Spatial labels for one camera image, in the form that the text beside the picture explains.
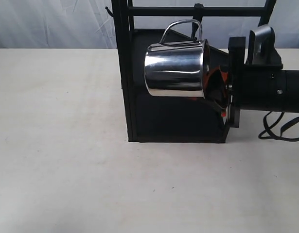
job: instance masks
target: white wall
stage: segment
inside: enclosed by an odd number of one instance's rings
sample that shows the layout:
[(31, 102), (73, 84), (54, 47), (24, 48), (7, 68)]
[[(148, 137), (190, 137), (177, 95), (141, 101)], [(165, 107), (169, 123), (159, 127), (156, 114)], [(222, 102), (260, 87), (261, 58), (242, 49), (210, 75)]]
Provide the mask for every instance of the white wall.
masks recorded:
[[(134, 0), (135, 6), (264, 6), (265, 0)], [(0, 0), (3, 48), (115, 48), (110, 0)], [(136, 27), (165, 28), (179, 17), (136, 17)], [(205, 17), (204, 38), (226, 48), (228, 37), (248, 36), (255, 17)], [(269, 23), (278, 48), (299, 48), (299, 0), (278, 0)], [(190, 34), (191, 26), (179, 30)]]

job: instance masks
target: white table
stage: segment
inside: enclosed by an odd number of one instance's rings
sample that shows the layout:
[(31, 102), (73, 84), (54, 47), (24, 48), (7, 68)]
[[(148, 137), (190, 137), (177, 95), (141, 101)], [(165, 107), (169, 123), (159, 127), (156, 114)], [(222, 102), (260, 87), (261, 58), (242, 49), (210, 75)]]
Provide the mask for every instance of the white table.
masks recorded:
[(0, 233), (299, 233), (299, 143), (259, 140), (265, 112), (128, 143), (120, 85), (115, 50), (0, 50)]

